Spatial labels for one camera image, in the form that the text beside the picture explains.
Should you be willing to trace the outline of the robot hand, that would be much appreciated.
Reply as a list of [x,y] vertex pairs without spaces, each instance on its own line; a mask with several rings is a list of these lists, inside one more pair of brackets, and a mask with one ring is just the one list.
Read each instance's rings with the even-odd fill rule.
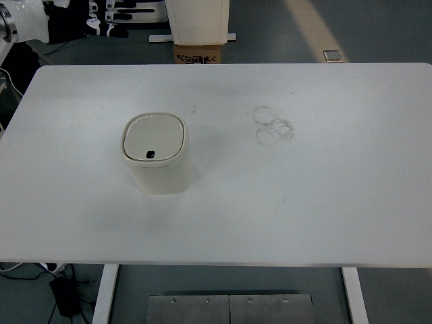
[[104,1],[12,1],[8,7],[18,42],[61,43],[88,35],[127,38],[126,28],[108,22]]

